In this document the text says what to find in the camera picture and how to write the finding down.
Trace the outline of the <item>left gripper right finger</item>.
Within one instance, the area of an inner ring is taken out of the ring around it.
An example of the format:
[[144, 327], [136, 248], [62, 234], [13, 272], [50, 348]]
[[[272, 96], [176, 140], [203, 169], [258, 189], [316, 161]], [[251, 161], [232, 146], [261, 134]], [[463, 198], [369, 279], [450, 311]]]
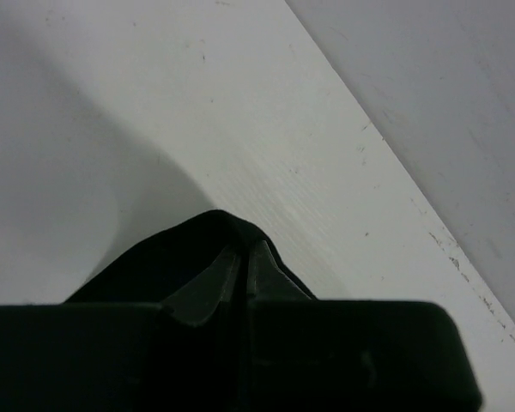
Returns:
[[249, 309], [298, 308], [313, 303], [313, 297], [280, 268], [269, 244], [261, 240], [250, 253], [246, 303]]

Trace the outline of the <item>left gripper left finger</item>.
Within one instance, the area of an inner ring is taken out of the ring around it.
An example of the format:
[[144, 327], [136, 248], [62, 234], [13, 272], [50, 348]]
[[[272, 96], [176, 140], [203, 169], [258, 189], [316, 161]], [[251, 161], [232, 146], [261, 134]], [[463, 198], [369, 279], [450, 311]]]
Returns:
[[170, 315], [181, 324], [202, 326], [233, 295], [240, 268], [240, 256], [224, 248], [212, 264], [167, 298]]

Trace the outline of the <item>black t shirt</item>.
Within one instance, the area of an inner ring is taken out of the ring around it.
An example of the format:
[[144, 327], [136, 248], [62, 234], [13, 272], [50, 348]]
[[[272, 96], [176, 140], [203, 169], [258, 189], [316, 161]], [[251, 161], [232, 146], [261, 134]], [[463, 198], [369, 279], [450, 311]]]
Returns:
[[[159, 307], [138, 386], [139, 411], [277, 411], [290, 402], [279, 379], [266, 379], [252, 352], [266, 329], [254, 326], [246, 303], [251, 249], [265, 240], [276, 262], [314, 299], [282, 261], [269, 236], [228, 212], [211, 210], [152, 235], [115, 259], [70, 296], [72, 304]], [[202, 326], [181, 324], [167, 298], [206, 268], [224, 248], [240, 256], [231, 300]]]

